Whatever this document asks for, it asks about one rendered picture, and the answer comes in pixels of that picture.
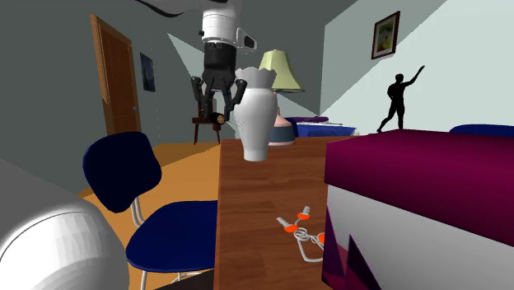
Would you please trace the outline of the dark wall picture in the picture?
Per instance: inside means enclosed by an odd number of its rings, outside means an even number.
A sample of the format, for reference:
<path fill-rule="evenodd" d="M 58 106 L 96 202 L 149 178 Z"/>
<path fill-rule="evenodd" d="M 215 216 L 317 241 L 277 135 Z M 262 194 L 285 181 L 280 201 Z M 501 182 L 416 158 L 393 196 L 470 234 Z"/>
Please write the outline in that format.
<path fill-rule="evenodd" d="M 143 53 L 140 53 L 142 78 L 143 78 L 143 89 L 145 91 L 155 92 L 155 78 L 153 70 L 153 61 L 151 58 Z"/>

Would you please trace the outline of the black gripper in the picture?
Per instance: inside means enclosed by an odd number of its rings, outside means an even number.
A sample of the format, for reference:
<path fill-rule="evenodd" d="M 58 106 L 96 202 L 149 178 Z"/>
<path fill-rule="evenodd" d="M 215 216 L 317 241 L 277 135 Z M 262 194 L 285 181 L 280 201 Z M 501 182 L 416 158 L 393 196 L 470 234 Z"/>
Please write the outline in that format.
<path fill-rule="evenodd" d="M 213 113 L 213 90 L 222 91 L 224 98 L 224 118 L 230 120 L 230 113 L 239 105 L 247 87 L 247 81 L 235 80 L 236 47 L 222 42 L 207 42 L 204 45 L 203 73 L 191 77 L 194 99 L 200 102 L 203 118 L 210 119 Z M 236 94 L 231 96 L 231 86 L 235 81 Z"/>

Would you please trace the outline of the blue bed with purple pillow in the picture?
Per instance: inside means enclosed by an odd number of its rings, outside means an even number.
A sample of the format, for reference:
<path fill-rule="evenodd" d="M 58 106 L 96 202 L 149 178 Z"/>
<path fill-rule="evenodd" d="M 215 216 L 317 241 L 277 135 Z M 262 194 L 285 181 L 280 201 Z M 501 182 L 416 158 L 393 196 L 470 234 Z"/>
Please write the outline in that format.
<path fill-rule="evenodd" d="M 289 117 L 287 121 L 293 124 L 295 136 L 306 137 L 330 137 L 330 136 L 353 136 L 356 134 L 354 127 L 346 127 L 340 124 L 300 122 L 298 117 Z"/>

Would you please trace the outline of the framed wall picture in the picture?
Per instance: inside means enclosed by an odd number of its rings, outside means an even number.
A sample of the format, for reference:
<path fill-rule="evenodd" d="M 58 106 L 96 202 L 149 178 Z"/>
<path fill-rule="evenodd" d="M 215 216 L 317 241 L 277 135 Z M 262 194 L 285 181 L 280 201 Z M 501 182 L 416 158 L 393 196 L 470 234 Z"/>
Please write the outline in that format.
<path fill-rule="evenodd" d="M 395 53 L 399 22 L 400 11 L 397 11 L 375 23 L 371 59 L 378 59 Z"/>

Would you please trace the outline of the brown wooden desk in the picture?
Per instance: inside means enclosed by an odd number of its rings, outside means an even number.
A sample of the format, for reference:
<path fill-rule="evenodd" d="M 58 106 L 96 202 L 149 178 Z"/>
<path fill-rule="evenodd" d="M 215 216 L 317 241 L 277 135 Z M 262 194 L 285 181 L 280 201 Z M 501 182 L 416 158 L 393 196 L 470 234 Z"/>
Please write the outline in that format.
<path fill-rule="evenodd" d="M 310 234 L 325 229 L 325 152 L 331 137 L 271 147 L 266 161 L 243 158 L 238 139 L 221 143 L 213 290 L 331 290 L 322 265 L 301 257 L 277 218 L 295 222 L 305 206 Z"/>

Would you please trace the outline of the small dark wooden side table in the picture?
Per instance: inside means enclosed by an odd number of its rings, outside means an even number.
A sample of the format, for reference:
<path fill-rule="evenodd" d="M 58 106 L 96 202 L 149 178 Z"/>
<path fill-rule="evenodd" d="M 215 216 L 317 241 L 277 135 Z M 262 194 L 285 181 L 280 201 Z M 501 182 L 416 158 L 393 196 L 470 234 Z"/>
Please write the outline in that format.
<path fill-rule="evenodd" d="M 225 116 L 218 112 L 211 113 L 208 117 L 204 116 L 205 109 L 201 106 L 201 102 L 198 102 L 198 116 L 192 118 L 192 123 L 194 124 L 194 144 L 198 141 L 199 134 L 199 125 L 201 124 L 211 124 L 213 126 L 213 131 L 216 132 L 217 142 L 220 142 L 220 131 L 222 125 L 225 123 Z"/>

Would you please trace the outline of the magenta and white box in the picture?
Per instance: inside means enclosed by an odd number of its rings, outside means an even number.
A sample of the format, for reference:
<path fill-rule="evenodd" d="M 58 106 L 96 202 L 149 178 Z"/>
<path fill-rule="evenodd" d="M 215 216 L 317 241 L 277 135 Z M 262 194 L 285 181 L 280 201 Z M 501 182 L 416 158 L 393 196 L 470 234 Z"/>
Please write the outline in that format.
<path fill-rule="evenodd" d="M 329 143 L 333 290 L 514 290 L 514 138 L 392 130 Z"/>

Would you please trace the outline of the white scalloped vase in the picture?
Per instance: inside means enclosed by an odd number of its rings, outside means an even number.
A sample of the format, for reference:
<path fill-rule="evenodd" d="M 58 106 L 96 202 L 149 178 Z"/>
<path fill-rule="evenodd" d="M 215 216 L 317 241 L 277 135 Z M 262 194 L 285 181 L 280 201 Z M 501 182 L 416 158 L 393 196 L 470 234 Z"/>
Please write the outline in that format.
<path fill-rule="evenodd" d="M 236 78 L 247 82 L 241 103 L 234 116 L 247 161 L 265 161 L 278 108 L 272 90 L 274 70 L 248 67 L 236 70 Z"/>

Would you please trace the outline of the blue chair with metal legs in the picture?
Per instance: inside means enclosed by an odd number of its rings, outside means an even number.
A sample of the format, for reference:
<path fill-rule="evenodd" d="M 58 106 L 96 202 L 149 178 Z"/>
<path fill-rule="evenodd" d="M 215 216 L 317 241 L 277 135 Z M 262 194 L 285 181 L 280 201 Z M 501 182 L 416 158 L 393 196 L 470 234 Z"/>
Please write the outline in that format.
<path fill-rule="evenodd" d="M 141 290 L 149 273 L 177 273 L 178 279 L 215 265 L 217 201 L 179 201 L 143 218 L 139 196 L 161 181 L 161 167 L 146 134 L 123 132 L 94 142 L 82 168 L 100 202 L 112 213 L 129 209 L 136 232 L 126 246 L 128 262 L 141 269 Z"/>

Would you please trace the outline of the blue rounded object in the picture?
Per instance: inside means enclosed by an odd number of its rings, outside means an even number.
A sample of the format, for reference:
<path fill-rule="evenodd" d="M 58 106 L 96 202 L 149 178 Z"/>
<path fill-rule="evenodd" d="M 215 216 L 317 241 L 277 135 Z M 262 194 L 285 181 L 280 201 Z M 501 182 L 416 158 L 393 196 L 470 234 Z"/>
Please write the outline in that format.
<path fill-rule="evenodd" d="M 514 137 L 514 125 L 504 124 L 461 124 L 450 133 L 469 133 L 487 136 Z"/>

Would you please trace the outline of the pink lamp with yellow shade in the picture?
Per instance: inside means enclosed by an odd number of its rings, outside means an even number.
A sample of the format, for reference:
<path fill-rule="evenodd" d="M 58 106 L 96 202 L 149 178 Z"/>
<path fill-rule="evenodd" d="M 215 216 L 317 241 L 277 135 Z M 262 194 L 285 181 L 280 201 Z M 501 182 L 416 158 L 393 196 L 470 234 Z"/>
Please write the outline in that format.
<path fill-rule="evenodd" d="M 272 90 L 276 96 L 278 93 L 305 91 L 294 76 L 286 51 L 273 49 L 265 52 L 259 67 L 276 72 L 272 85 Z M 278 107 L 269 146 L 286 147 L 294 144 L 295 141 L 296 132 L 294 124 L 282 117 L 280 107 Z"/>

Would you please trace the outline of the black human figure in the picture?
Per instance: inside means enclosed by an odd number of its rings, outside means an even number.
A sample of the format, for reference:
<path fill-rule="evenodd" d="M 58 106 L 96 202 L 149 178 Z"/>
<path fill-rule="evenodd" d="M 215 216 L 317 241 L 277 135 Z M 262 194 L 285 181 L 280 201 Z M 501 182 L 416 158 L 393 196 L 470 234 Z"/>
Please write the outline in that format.
<path fill-rule="evenodd" d="M 408 82 L 404 81 L 404 75 L 402 73 L 398 73 L 395 75 L 395 82 L 389 85 L 387 89 L 387 95 L 390 98 L 390 108 L 388 111 L 388 115 L 381 121 L 379 128 L 376 130 L 378 133 L 382 132 L 384 126 L 394 117 L 394 115 L 398 116 L 398 127 L 399 129 L 404 128 L 404 90 L 406 87 L 414 84 L 417 80 L 419 74 L 424 70 L 425 66 L 421 66 L 414 77 Z"/>

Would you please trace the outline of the brown wooden door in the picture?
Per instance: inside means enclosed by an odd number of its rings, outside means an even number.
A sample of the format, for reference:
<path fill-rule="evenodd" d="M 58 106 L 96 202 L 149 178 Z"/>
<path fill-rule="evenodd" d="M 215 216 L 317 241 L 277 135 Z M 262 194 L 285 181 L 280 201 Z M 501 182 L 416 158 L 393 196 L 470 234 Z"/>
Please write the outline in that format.
<path fill-rule="evenodd" d="M 140 131 L 141 121 L 132 42 L 98 16 L 91 14 L 106 132 Z"/>

